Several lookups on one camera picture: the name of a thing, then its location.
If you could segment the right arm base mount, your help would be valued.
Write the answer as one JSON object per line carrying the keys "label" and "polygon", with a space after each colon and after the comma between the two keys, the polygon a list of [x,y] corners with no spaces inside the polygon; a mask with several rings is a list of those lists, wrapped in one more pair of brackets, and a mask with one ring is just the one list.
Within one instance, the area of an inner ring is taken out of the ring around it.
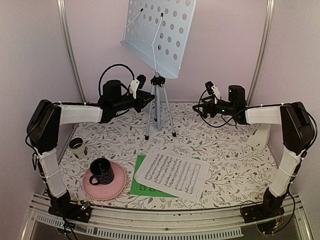
{"label": "right arm base mount", "polygon": [[274,218],[285,213],[282,203],[273,198],[266,198],[261,204],[241,206],[240,214],[245,223],[252,223]]}

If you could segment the light blue music stand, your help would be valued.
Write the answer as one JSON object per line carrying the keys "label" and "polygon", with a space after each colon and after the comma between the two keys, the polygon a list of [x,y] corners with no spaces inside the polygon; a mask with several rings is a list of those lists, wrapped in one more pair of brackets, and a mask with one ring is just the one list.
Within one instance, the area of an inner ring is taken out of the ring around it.
{"label": "light blue music stand", "polygon": [[177,79],[196,8],[195,0],[130,0],[122,46],[154,70],[145,139],[151,121],[161,129],[161,98],[169,103],[166,80]]}

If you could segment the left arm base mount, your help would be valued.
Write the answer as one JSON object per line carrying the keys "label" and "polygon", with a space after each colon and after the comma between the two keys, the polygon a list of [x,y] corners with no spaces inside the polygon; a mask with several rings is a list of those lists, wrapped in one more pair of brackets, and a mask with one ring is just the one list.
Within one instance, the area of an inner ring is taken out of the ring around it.
{"label": "left arm base mount", "polygon": [[92,208],[89,201],[80,200],[78,202],[71,201],[69,192],[67,191],[61,197],[54,197],[49,192],[50,207],[48,213],[54,216],[62,217],[67,220],[88,223],[91,217]]}

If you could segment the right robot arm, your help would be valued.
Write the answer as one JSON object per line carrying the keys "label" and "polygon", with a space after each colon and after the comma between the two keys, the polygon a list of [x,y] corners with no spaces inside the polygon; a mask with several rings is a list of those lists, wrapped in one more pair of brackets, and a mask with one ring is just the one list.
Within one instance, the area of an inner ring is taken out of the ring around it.
{"label": "right robot arm", "polygon": [[269,141],[271,125],[281,126],[282,159],[273,182],[264,193],[264,203],[258,208],[262,218],[269,218],[278,210],[277,202],[289,193],[290,184],[296,178],[301,162],[316,140],[316,122],[300,101],[249,107],[245,89],[240,85],[228,87],[228,100],[221,98],[218,88],[212,82],[207,82],[205,88],[208,96],[201,96],[192,109],[203,120],[222,115],[230,116],[239,125],[256,125],[255,132],[247,140],[247,144],[254,149],[264,150]]}

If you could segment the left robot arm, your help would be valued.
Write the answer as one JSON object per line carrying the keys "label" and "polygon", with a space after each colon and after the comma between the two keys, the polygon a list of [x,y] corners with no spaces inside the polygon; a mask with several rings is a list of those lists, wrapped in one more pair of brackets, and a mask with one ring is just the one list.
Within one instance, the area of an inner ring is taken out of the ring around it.
{"label": "left robot arm", "polygon": [[41,100],[26,129],[26,144],[32,148],[38,160],[47,189],[55,202],[55,209],[63,216],[74,213],[74,205],[63,198],[68,196],[57,160],[59,129],[62,125],[79,123],[109,123],[129,109],[136,112],[146,107],[155,95],[141,90],[142,83],[134,78],[129,86],[120,80],[109,80],[102,86],[97,103],[51,102]]}

